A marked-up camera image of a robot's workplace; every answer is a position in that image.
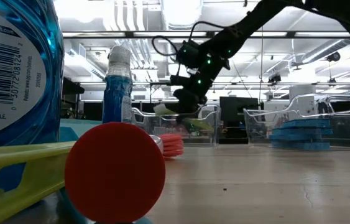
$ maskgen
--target bottle label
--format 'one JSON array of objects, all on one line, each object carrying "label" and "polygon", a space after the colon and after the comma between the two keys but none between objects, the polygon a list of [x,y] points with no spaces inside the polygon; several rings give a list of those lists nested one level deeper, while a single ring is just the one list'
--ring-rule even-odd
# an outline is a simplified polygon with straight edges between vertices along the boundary
[{"label": "bottle label", "polygon": [[0,130],[28,113],[46,86],[45,65],[33,43],[0,16]]},{"label": "bottle label", "polygon": [[129,96],[124,96],[122,98],[121,106],[122,122],[131,123],[132,122],[132,100]]}]

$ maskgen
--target table surface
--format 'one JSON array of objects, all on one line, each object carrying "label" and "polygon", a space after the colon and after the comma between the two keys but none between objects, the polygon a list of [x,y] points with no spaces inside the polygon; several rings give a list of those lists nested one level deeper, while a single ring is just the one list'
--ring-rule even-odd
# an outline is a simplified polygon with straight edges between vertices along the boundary
[{"label": "table surface", "polygon": [[[350,223],[350,151],[186,148],[166,168],[153,223]],[[74,222],[51,195],[4,223]]]}]

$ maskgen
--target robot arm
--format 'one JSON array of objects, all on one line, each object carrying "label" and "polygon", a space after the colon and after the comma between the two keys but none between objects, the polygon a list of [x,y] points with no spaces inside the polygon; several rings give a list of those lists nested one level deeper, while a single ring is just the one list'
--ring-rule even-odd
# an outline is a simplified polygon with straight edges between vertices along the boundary
[{"label": "robot arm", "polygon": [[242,47],[244,42],[282,9],[293,6],[339,21],[350,33],[350,0],[261,0],[247,16],[237,24],[225,27],[212,39],[198,45],[192,40],[183,42],[177,53],[177,61],[187,68],[197,69],[190,78],[172,75],[171,85],[183,88],[173,95],[179,99],[169,109],[176,113],[194,113],[199,105],[206,103],[206,93],[222,68],[230,69],[228,59]]}]

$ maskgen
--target clear plastic bin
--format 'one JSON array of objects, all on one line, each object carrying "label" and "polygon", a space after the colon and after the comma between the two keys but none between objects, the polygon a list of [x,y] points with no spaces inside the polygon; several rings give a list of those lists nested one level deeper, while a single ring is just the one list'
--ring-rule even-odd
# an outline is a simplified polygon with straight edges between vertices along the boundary
[{"label": "clear plastic bin", "polygon": [[249,142],[273,143],[286,126],[305,122],[308,126],[314,119],[328,121],[328,127],[291,129],[283,133],[293,138],[301,134],[319,134],[330,146],[350,147],[350,95],[307,94],[294,97],[288,108],[282,111],[259,111],[244,109]]},{"label": "clear plastic bin", "polygon": [[132,123],[149,134],[179,134],[185,146],[215,147],[218,143],[220,107],[205,105],[191,117],[185,118],[181,124],[176,121],[179,114],[156,115],[145,113],[137,108],[132,109]]}]

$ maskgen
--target dish soap bottle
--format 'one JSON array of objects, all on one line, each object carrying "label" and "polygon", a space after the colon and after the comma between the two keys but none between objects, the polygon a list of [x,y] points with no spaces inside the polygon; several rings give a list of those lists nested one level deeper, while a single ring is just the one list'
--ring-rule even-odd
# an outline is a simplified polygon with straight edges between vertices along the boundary
[{"label": "dish soap bottle", "polygon": [[111,49],[106,73],[103,102],[103,123],[132,122],[131,51],[115,46]]},{"label": "dish soap bottle", "polygon": [[[63,37],[53,0],[0,0],[0,146],[58,141]],[[0,170],[19,185],[25,164]]]}]

